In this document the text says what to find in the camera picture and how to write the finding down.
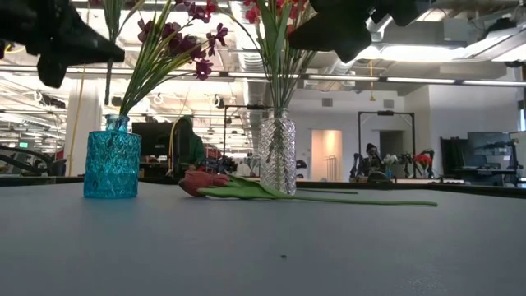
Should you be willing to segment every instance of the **person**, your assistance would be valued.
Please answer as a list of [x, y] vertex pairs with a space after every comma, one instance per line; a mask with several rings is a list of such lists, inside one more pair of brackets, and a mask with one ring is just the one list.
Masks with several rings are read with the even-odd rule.
[[376, 148], [376, 146], [374, 146], [372, 143], [368, 143], [366, 152], [367, 157], [363, 159], [363, 162], [360, 162], [360, 165], [358, 166], [358, 172], [362, 173], [364, 176], [368, 176], [371, 172], [383, 172], [384, 164], [378, 155], [378, 148]]
[[173, 161], [176, 172], [203, 170], [206, 165], [205, 145], [193, 131], [190, 116], [183, 116], [175, 125], [173, 138]]

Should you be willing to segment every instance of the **gray table surface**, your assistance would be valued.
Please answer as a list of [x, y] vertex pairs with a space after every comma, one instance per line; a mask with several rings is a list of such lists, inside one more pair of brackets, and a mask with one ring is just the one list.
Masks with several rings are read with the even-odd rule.
[[439, 203], [429, 208], [139, 191], [110, 201], [83, 198], [82, 184], [0, 188], [0, 295], [526, 294], [523, 200], [355, 196]]

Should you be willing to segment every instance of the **textured glass vase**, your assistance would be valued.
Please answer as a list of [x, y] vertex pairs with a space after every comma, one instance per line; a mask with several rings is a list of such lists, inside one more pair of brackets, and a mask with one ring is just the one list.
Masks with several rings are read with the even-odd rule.
[[129, 118], [107, 115], [106, 131], [90, 132], [85, 161], [84, 196], [137, 196], [141, 136], [127, 133]]
[[261, 124], [261, 183], [283, 193], [296, 193], [296, 124], [287, 109], [272, 109]]

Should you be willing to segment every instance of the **doorway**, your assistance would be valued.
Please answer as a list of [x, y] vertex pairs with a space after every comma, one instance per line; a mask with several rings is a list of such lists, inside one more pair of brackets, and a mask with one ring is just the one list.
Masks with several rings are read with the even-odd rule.
[[[403, 131], [380, 131], [380, 157], [386, 155], [401, 155], [404, 153], [404, 132]], [[401, 165], [393, 165], [393, 175], [396, 177], [404, 176], [404, 168]]]
[[343, 167], [342, 131], [312, 130], [311, 180], [341, 182]]

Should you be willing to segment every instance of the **monitor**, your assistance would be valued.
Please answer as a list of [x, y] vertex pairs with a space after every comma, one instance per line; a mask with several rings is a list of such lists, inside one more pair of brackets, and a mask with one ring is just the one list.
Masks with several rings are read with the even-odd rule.
[[141, 155], [168, 155], [173, 123], [133, 123], [131, 130], [142, 137]]
[[511, 149], [506, 145], [510, 141], [508, 132], [468, 132], [469, 147], [475, 155], [511, 155]]

